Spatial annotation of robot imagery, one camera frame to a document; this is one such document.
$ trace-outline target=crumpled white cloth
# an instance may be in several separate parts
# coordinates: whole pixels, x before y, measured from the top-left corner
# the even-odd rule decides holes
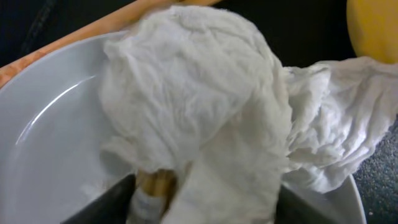
[[[163,223],[272,221],[291,108],[282,65],[256,27],[174,6],[104,51],[99,98],[120,134],[104,147],[148,172],[177,172]]]
[[[104,148],[177,172],[163,223],[272,222],[283,172],[320,192],[338,187],[397,113],[396,66],[282,68],[256,27],[228,11],[172,6],[104,51],[99,98],[119,133]]]
[[[374,153],[398,113],[398,64],[368,57],[285,68],[293,109],[285,178],[329,192]]]

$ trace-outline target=wooden handle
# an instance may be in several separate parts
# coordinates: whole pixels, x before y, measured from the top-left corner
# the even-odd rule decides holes
[[[183,1],[183,3],[207,6],[219,1],[221,0],[186,0]],[[171,4],[173,2],[177,2],[177,0],[136,0],[117,11],[92,22],[91,24],[88,24],[61,39],[0,68],[0,88],[31,63],[54,50],[58,50],[78,40],[120,30],[131,22],[137,21],[148,10],[153,9],[154,7],[159,7],[163,4]]]

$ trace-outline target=wrinkled fabric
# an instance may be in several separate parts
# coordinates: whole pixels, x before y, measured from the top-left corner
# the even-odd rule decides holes
[[[398,64],[368,57],[285,68],[293,109],[285,178],[318,192],[338,188],[374,153],[398,113]]]
[[[272,223],[283,172],[337,188],[397,113],[397,65],[282,68],[256,27],[228,11],[173,6],[104,51],[99,98],[119,133],[104,149],[178,174],[167,224]]]
[[[256,27],[231,12],[174,6],[104,51],[99,98],[119,133],[104,148],[178,174],[164,223],[272,220],[291,108],[287,74]]]

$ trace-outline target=plate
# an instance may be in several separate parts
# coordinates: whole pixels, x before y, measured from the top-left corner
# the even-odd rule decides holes
[[[90,202],[86,186],[129,170],[100,151],[115,133],[96,91],[103,43],[124,34],[57,50],[0,89],[0,223],[59,223]],[[327,196],[350,223],[366,223],[352,177]]]

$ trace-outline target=orange object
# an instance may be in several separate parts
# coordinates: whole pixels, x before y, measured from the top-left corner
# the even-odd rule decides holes
[[[347,25],[357,56],[398,63],[397,0],[348,0]]]
[[[184,4],[195,4],[201,6],[207,6],[215,4],[221,0],[186,0],[182,1]],[[2,68],[0,68],[0,88],[4,86],[10,79],[16,76],[23,69],[28,67],[31,63],[42,58],[54,50],[58,50],[68,44],[74,43],[79,40],[83,40],[96,35],[107,34],[112,31],[117,31],[126,27],[131,22],[137,21],[144,13],[155,7],[159,7],[163,4],[171,4],[178,2],[176,0],[136,0],[133,3],[124,6],[123,8],[112,12],[111,14],[98,19],[97,21],[84,26],[77,31],[62,37],[51,44],[42,47],[35,52],[22,57],[15,62],[12,62]]]

